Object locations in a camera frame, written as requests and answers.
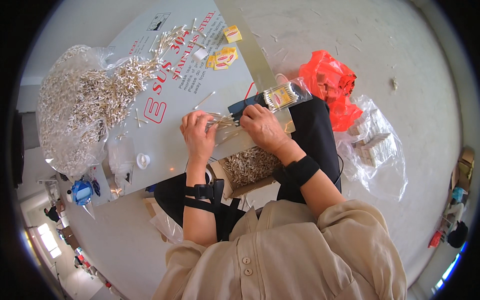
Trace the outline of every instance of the hand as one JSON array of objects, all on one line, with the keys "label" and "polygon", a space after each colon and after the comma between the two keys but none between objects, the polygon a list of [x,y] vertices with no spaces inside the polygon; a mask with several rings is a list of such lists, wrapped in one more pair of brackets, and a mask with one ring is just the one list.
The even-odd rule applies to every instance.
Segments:
[{"label": "hand", "polygon": [[240,125],[255,144],[276,156],[279,149],[291,140],[273,113],[260,104],[248,105],[245,108]]},{"label": "hand", "polygon": [[212,156],[218,125],[214,124],[205,132],[207,121],[211,120],[213,116],[201,110],[191,112],[181,119],[180,131],[187,144],[189,164],[205,167]]}]

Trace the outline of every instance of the woman's right hand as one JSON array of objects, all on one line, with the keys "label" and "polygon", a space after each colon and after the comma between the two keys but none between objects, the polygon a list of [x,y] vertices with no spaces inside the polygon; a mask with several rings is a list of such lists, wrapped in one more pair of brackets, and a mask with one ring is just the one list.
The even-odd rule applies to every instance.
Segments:
[{"label": "woman's right hand", "polygon": [[248,105],[245,108],[240,125],[255,144],[276,156],[280,148],[291,141],[273,113],[260,104]]}]

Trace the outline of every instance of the window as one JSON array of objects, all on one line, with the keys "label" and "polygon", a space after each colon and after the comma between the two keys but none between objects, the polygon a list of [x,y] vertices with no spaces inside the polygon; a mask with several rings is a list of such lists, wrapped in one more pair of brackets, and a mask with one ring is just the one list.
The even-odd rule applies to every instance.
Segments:
[{"label": "window", "polygon": [[432,292],[435,294],[436,291],[438,291],[445,283],[445,281],[448,279],[448,276],[452,272],[452,270],[455,268],[456,263],[458,263],[458,259],[462,256],[462,254],[465,251],[465,247],[467,246],[467,242],[465,242],[462,246],[462,249],[460,249],[460,253],[456,255],[455,260],[450,264],[448,269],[445,271],[445,273],[442,275],[442,278],[440,278],[440,281],[437,282],[437,284],[432,288]]},{"label": "window", "polygon": [[61,251],[57,242],[55,242],[55,238],[53,237],[50,228],[48,228],[48,224],[45,223],[42,226],[39,226],[37,229],[40,237],[42,238],[43,244],[45,245],[47,251],[50,252],[52,258],[58,257],[61,254]]}]

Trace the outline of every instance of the beige shirt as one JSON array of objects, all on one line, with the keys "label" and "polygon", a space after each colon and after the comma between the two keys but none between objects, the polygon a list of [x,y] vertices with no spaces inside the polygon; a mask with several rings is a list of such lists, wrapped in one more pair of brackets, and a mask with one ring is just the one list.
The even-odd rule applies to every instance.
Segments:
[{"label": "beige shirt", "polygon": [[249,210],[230,241],[166,254],[152,299],[405,299],[407,279],[382,214],[350,200],[316,220],[304,204]]}]

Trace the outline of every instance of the clear plastic bag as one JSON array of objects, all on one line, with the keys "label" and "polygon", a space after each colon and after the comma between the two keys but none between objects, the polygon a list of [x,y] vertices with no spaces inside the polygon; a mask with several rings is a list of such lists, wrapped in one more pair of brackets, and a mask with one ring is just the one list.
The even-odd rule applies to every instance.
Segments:
[{"label": "clear plastic bag", "polygon": [[135,146],[131,137],[108,142],[108,163],[115,175],[125,176],[135,164]]},{"label": "clear plastic bag", "polygon": [[169,243],[180,244],[183,242],[183,229],[163,210],[150,220],[164,236]]},{"label": "clear plastic bag", "polygon": [[271,87],[265,90],[263,95],[265,104],[267,104],[271,112],[313,99],[307,85],[303,81],[303,77],[297,77],[284,84]]},{"label": "clear plastic bag", "polygon": [[400,201],[408,183],[402,143],[370,98],[362,95],[352,104],[362,115],[347,131],[334,132],[343,174],[379,199]]},{"label": "clear plastic bag", "polygon": [[45,161],[62,174],[81,176],[106,157],[104,145],[109,124],[100,117],[89,120],[87,113],[87,117],[77,119],[72,110],[83,113],[78,90],[85,72],[109,71],[129,59],[107,64],[111,54],[107,48],[73,46],[55,62],[42,81],[36,114],[38,137]]}]

